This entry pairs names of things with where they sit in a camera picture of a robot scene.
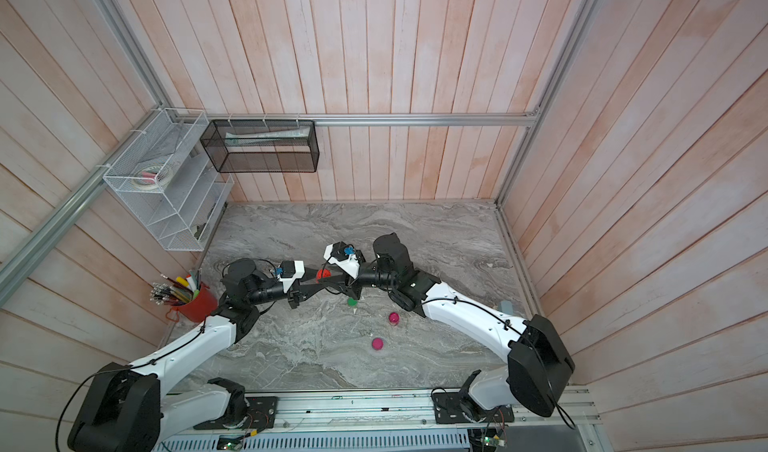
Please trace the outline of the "red paint jar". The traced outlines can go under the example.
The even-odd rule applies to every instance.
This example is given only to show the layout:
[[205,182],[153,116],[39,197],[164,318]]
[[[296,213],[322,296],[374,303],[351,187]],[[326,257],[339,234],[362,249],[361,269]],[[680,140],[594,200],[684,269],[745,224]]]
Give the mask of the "red paint jar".
[[332,276],[332,272],[329,269],[323,268],[317,271],[316,279],[320,281],[326,278],[330,278],[331,276]]

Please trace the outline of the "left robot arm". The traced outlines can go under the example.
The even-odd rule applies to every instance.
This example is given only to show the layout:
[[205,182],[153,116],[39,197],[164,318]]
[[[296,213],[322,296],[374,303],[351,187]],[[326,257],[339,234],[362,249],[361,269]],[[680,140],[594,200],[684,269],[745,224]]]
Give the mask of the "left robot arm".
[[243,258],[222,273],[225,291],[196,328],[129,364],[110,363],[86,378],[87,393],[66,440],[72,451],[150,451],[158,443],[203,422],[239,426],[248,415],[242,386],[213,379],[196,391],[170,391],[203,362],[242,340],[266,312],[266,304],[297,306],[335,279],[328,267],[288,260],[271,275]]

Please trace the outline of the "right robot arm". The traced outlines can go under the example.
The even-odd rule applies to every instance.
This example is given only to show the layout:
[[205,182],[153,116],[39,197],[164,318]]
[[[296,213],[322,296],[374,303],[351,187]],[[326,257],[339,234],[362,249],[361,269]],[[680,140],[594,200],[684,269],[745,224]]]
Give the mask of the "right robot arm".
[[505,314],[459,293],[416,268],[396,233],[376,238],[373,247],[371,262],[345,242],[326,247],[326,262],[345,274],[342,291],[378,288],[401,309],[452,327],[506,362],[465,381],[459,400],[467,414],[515,403],[542,417],[560,410],[575,363],[551,321]]

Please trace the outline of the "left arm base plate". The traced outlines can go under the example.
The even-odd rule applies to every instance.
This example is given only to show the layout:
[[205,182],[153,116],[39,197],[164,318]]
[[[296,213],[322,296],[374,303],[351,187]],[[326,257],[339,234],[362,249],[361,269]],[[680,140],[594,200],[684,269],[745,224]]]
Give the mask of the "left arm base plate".
[[246,396],[229,405],[225,414],[214,420],[199,423],[194,430],[257,430],[274,427],[277,412],[277,396]]

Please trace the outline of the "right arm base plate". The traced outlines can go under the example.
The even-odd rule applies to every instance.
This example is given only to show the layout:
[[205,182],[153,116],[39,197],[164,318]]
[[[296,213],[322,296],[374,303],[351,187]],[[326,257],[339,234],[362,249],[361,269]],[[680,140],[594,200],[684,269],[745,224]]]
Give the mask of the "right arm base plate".
[[438,424],[487,423],[510,424],[515,421],[514,411],[509,406],[483,409],[467,394],[449,392],[443,388],[430,393],[435,421]]

